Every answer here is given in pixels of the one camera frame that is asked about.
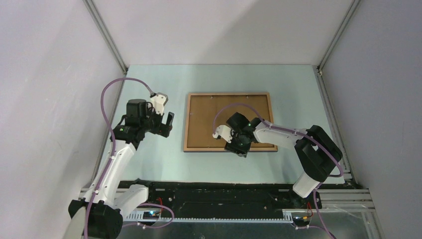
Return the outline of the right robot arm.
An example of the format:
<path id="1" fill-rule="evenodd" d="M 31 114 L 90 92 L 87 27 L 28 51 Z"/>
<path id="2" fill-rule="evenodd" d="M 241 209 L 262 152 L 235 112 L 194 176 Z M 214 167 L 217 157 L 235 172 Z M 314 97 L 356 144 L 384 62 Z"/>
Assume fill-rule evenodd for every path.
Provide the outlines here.
<path id="1" fill-rule="evenodd" d="M 309 195 L 328 177 L 341 177 L 344 172 L 339 164 L 343 155 L 328 134 L 318 125 L 309 129 L 291 129 L 273 124 L 260 117 L 248 120 L 234 113 L 225 124 L 219 125 L 212 134 L 224 139 L 224 149 L 240 157 L 246 157 L 253 143 L 268 143 L 292 149 L 296 152 L 303 173 L 293 184 L 289 200 L 295 208 L 304 207 Z"/>

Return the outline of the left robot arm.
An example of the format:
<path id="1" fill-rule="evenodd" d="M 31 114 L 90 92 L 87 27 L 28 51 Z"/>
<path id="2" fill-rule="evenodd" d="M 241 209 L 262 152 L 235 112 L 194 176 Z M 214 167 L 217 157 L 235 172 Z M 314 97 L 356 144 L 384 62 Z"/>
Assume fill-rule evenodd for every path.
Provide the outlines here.
<path id="1" fill-rule="evenodd" d="M 174 114 L 169 112 L 162 122 L 167 96 L 156 94 L 149 101 L 132 99 L 126 104 L 126 113 L 112 129 L 108 160 L 94 178 L 87 192 L 79 200 L 72 200 L 68 211 L 73 222 L 81 220 L 76 237 L 115 239 L 123 220 L 139 205 L 152 207 L 157 193 L 144 185 L 134 184 L 119 197 L 116 196 L 121 178 L 147 133 L 168 137 Z"/>

